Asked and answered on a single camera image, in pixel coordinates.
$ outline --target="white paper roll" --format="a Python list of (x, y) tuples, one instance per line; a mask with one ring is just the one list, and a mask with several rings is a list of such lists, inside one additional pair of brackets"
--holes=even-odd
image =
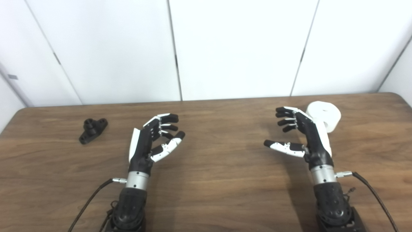
[(311, 116), (314, 121), (323, 121), (326, 132), (332, 132), (341, 118), (339, 109), (329, 102), (312, 102), (309, 104), (306, 114)]

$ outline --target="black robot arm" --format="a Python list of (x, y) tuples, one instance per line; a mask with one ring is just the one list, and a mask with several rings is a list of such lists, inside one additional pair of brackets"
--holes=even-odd
[(307, 146), (271, 140), (266, 140), (264, 145), (289, 155), (302, 157), (308, 163), (314, 182), (317, 221), (321, 231), (346, 232), (354, 229), (358, 232), (366, 231), (337, 181), (337, 177), (351, 175), (351, 172), (335, 174), (324, 122), (314, 121), (309, 115), (293, 107), (279, 107), (276, 112), (278, 118), (287, 117), (278, 122), (278, 125), (287, 125), (283, 131), (298, 129), (306, 135)]
[[(177, 131), (168, 123), (177, 123), (175, 114), (161, 114), (148, 121), (142, 130), (134, 129), (129, 154), (129, 174), (119, 201), (109, 212), (106, 232), (145, 232), (145, 205), (147, 184), (153, 163), (169, 155), (185, 136), (183, 131), (172, 136), (165, 130)], [(152, 142), (164, 136), (169, 140), (152, 149)]]

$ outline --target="black mechanical bracket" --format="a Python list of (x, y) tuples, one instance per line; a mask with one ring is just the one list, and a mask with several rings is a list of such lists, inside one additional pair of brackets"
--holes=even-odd
[(88, 118), (84, 121), (84, 132), (79, 137), (79, 141), (81, 144), (88, 144), (97, 138), (101, 133), (104, 131), (106, 126), (108, 125), (107, 120), (105, 118), (101, 118), (98, 121), (93, 120), (92, 118)]

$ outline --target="robot finger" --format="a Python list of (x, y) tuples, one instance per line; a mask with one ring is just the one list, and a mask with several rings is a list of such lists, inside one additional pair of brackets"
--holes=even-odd
[(283, 125), (286, 125), (286, 124), (294, 124), (294, 123), (296, 123), (295, 120), (296, 120), (295, 118), (285, 118), (285, 119), (280, 120), (278, 122), (278, 126), (283, 126)]
[(289, 132), (289, 131), (291, 131), (291, 130), (293, 130), (293, 129), (296, 129), (296, 124), (289, 124), (289, 125), (287, 125), (286, 127), (284, 127), (283, 129), (282, 129), (282, 131), (283, 132)]
[(172, 130), (172, 131), (178, 131), (179, 127), (172, 125), (172, 124), (161, 124), (160, 128), (162, 130)]
[(157, 162), (167, 155), (169, 155), (182, 142), (185, 137), (183, 131), (179, 131), (175, 136), (165, 144), (161, 144), (152, 149), (152, 156), (150, 157), (154, 162)]

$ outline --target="white wall panel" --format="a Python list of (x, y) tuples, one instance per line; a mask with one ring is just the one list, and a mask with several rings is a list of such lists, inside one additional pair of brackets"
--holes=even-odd
[(21, 108), (23, 103), (0, 74), (0, 133)]
[(412, 106), (412, 43), (406, 47), (379, 92), (397, 93)]
[(166, 0), (27, 0), (84, 104), (180, 100)]
[(24, 0), (0, 0), (0, 69), (29, 106), (81, 104)]
[(412, 34), (412, 1), (321, 0), (293, 95), (374, 92)]
[(183, 100), (288, 96), (317, 0), (170, 0)]

